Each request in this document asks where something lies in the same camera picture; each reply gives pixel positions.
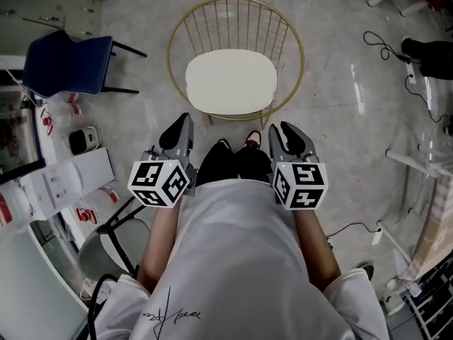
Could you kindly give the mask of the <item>person's white shirt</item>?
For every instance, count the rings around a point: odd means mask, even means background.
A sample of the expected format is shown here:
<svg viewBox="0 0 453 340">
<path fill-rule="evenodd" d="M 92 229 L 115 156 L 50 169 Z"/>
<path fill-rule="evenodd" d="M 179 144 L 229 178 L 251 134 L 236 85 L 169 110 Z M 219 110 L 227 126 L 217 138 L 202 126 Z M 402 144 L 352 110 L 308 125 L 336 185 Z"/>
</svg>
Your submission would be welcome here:
<svg viewBox="0 0 453 340">
<path fill-rule="evenodd" d="M 253 180 L 204 184 L 180 206 L 166 270 L 149 293 L 120 276 L 88 340 L 389 340 L 365 270 L 323 292 L 294 223 Z"/>
</svg>

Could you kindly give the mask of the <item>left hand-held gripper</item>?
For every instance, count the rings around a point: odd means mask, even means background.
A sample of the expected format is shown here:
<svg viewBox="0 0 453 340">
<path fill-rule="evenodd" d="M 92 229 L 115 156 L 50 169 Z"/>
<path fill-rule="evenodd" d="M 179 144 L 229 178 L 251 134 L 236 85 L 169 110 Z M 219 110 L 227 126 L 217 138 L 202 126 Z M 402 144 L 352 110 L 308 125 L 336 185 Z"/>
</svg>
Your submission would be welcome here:
<svg viewBox="0 0 453 340">
<path fill-rule="evenodd" d="M 162 149 L 178 145 L 179 155 L 189 155 L 193 149 L 194 122 L 183 113 L 160 136 Z M 135 161 L 127 188 L 139 202 L 148 207 L 174 208 L 182 196 L 195 195 L 197 169 L 187 156 L 173 159 L 149 150 Z"/>
</svg>

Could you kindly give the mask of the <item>person's black trousers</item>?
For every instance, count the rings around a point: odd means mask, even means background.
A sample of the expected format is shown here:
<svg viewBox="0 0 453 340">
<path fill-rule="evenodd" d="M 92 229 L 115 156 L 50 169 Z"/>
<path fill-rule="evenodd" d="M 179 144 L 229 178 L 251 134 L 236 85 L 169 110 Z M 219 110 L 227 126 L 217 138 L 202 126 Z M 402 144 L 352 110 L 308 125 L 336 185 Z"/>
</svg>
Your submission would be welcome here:
<svg viewBox="0 0 453 340">
<path fill-rule="evenodd" d="M 269 183 L 268 175 L 271 173 L 271 160 L 263 150 L 242 147 L 233 152 L 216 143 L 202 161 L 196 186 L 238 178 Z"/>
</svg>

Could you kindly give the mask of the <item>small beige black appliance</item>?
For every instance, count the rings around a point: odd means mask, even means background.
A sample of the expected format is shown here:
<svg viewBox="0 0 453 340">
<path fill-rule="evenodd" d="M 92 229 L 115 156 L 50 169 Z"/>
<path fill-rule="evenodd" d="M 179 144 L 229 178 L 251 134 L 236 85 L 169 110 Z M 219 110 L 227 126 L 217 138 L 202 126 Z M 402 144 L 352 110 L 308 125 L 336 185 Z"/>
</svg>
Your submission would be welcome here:
<svg viewBox="0 0 453 340">
<path fill-rule="evenodd" d="M 69 134 L 69 148 L 73 155 L 80 155 L 98 149 L 101 139 L 94 126 L 75 130 Z"/>
</svg>

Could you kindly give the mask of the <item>grey chair with black frame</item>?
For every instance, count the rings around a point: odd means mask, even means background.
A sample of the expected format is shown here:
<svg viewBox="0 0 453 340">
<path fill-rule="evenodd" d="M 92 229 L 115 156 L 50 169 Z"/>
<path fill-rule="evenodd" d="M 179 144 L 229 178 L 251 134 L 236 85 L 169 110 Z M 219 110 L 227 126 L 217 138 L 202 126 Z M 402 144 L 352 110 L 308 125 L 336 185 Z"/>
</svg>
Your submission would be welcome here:
<svg viewBox="0 0 453 340">
<path fill-rule="evenodd" d="M 87 278 L 98 281 L 105 274 L 119 278 L 122 274 L 134 275 L 137 272 L 149 227 L 137 217 L 143 211 L 143 205 L 127 212 L 135 201 L 133 197 L 127 199 L 105 223 L 90 233 L 82 245 L 78 262 Z"/>
</svg>

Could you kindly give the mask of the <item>person's left forearm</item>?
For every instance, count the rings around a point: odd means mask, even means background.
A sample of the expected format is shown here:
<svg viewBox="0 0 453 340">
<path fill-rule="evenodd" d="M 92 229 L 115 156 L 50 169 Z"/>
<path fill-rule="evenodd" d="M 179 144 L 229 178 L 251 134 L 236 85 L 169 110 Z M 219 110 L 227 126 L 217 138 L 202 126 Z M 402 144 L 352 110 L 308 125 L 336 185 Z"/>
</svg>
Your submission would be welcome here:
<svg viewBox="0 0 453 340">
<path fill-rule="evenodd" d="M 137 281 L 152 293 L 166 270 L 176 240 L 181 200 L 173 208 L 157 208 Z"/>
</svg>

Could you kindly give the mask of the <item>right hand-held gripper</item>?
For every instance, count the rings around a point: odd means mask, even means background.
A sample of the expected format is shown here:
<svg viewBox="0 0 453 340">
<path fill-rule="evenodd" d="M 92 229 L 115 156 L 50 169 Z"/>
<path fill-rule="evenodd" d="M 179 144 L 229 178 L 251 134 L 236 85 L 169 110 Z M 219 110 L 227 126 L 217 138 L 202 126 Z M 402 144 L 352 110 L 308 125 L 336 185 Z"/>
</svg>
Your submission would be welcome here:
<svg viewBox="0 0 453 340">
<path fill-rule="evenodd" d="M 281 128 L 293 157 L 285 158 L 280 132 L 271 124 L 268 143 L 276 203 L 286 210 L 315 210 L 328 190 L 326 165 L 319 161 L 314 143 L 303 131 L 287 121 L 281 122 Z"/>
</svg>

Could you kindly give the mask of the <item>glass table with white frame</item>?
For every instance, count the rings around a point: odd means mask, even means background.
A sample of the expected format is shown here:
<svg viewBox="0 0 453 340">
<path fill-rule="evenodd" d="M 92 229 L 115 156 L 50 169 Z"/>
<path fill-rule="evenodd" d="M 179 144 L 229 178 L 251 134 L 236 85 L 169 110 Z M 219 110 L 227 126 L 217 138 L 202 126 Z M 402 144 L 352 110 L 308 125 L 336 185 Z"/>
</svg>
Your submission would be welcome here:
<svg viewBox="0 0 453 340">
<path fill-rule="evenodd" d="M 425 218 L 428 215 L 428 210 L 432 201 L 432 197 L 434 195 L 436 180 L 438 176 L 452 176 L 453 177 L 453 131 L 449 131 L 447 128 L 445 129 L 445 133 L 443 134 L 445 137 L 448 137 L 452 144 L 448 146 L 448 152 L 446 151 L 439 151 L 431 147 L 431 144 L 428 143 L 425 147 L 421 144 L 418 146 L 418 150 L 421 152 L 425 152 L 428 155 L 428 159 L 425 164 L 421 164 L 416 161 L 414 158 L 410 156 L 405 156 L 399 154 L 395 151 L 390 149 L 386 150 L 386 156 L 391 158 L 395 161 L 398 161 L 406 166 L 409 166 L 417 171 L 424 173 L 427 177 L 431 177 L 435 180 L 433 184 L 433 189 L 428 195 L 428 199 L 424 204 L 417 204 L 413 207 L 412 210 L 409 211 L 408 216 L 417 215 L 421 219 L 423 219 L 423 224 L 425 222 Z M 383 225 L 379 224 L 378 227 L 381 227 L 382 232 L 394 243 L 394 246 L 399 251 L 399 256 L 405 261 L 406 267 L 400 271 L 398 275 L 400 275 L 408 268 L 411 264 L 413 251 L 415 246 L 412 249 L 412 252 L 407 252 L 398 242 L 397 238 L 393 236 L 393 234 Z"/>
</svg>

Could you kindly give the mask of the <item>person's right shoe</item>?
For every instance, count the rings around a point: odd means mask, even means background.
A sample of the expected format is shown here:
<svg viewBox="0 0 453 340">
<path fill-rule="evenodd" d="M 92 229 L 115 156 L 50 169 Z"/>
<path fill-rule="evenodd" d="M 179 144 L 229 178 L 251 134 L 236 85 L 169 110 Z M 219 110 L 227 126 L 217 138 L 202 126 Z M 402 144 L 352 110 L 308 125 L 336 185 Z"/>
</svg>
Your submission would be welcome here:
<svg viewBox="0 0 453 340">
<path fill-rule="evenodd" d="M 252 147 L 260 149 L 261 147 L 261 133 L 258 130 L 252 130 L 245 139 L 244 147 Z"/>
</svg>

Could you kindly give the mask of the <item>white water dispenser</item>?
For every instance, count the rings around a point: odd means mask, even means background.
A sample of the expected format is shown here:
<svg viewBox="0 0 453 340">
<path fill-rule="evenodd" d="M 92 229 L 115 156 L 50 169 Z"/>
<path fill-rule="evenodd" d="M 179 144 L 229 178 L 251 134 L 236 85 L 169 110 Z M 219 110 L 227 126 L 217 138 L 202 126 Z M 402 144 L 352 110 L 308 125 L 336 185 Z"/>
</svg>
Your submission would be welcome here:
<svg viewBox="0 0 453 340">
<path fill-rule="evenodd" d="M 20 179 L 33 220 L 47 220 L 115 178 L 105 147 L 38 169 Z"/>
</svg>

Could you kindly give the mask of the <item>person's right forearm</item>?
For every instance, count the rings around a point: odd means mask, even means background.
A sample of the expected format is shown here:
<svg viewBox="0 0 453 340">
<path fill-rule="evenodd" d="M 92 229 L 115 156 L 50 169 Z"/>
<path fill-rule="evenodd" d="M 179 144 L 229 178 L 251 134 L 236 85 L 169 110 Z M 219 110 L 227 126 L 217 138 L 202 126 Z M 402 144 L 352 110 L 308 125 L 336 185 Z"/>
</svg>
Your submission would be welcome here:
<svg viewBox="0 0 453 340">
<path fill-rule="evenodd" d="M 299 245 L 310 282 L 323 292 L 340 276 L 340 268 L 313 210 L 293 211 Z"/>
</svg>

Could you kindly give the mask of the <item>brown cardboard box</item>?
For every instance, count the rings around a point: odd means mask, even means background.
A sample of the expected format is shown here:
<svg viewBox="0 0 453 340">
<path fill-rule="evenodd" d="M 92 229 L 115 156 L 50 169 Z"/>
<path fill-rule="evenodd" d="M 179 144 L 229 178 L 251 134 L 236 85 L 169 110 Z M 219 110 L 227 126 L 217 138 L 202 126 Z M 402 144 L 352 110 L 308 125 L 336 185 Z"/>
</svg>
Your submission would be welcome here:
<svg viewBox="0 0 453 340">
<path fill-rule="evenodd" d="M 422 263 L 443 260 L 453 248 L 453 207 L 432 204 L 415 248 Z"/>
</svg>

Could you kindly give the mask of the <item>black round bin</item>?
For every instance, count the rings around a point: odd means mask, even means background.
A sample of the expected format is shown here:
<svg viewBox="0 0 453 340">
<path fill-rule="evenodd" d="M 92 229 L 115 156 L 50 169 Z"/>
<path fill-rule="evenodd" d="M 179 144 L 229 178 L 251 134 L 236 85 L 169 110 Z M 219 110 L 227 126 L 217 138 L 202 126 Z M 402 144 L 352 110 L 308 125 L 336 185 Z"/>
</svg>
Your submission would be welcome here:
<svg viewBox="0 0 453 340">
<path fill-rule="evenodd" d="M 374 264 L 371 261 L 363 261 L 358 263 L 355 268 L 361 268 L 365 270 L 369 280 L 372 280 L 374 275 Z"/>
</svg>

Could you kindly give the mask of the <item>clear water jug red label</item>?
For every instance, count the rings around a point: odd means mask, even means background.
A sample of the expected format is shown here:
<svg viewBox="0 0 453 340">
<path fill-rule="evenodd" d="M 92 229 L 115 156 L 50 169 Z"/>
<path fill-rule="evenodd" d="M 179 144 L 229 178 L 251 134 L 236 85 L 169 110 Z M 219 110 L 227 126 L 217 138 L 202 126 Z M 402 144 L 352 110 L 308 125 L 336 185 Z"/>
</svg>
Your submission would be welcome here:
<svg viewBox="0 0 453 340">
<path fill-rule="evenodd" d="M 21 227 L 33 220 L 33 208 L 22 186 L 15 181 L 0 185 L 0 225 Z"/>
<path fill-rule="evenodd" d="M 80 222 L 102 225 L 119 208 L 120 195 L 110 186 L 101 186 L 75 204 Z"/>
<path fill-rule="evenodd" d="M 67 104 L 69 106 L 70 113 L 72 113 L 76 119 L 81 120 L 85 118 L 86 115 L 85 111 L 79 104 L 78 99 L 79 95 L 77 93 L 69 93 L 67 98 Z"/>
</svg>

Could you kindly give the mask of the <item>gold wire chair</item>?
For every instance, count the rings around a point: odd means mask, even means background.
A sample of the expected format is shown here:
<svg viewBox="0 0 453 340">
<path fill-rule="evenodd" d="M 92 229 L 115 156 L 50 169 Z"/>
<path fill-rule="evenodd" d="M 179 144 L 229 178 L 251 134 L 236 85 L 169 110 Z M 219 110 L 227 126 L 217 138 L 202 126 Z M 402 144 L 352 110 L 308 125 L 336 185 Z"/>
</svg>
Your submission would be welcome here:
<svg viewBox="0 0 453 340">
<path fill-rule="evenodd" d="M 276 8 L 258 0 L 208 0 L 194 6 L 173 29 L 166 50 L 171 81 L 190 105 L 185 83 L 188 64 L 203 53 L 221 49 L 250 50 L 269 58 L 277 70 L 276 92 L 272 103 L 255 113 L 204 114 L 210 122 L 259 120 L 266 125 L 296 94 L 304 76 L 304 48 L 297 30 Z"/>
</svg>

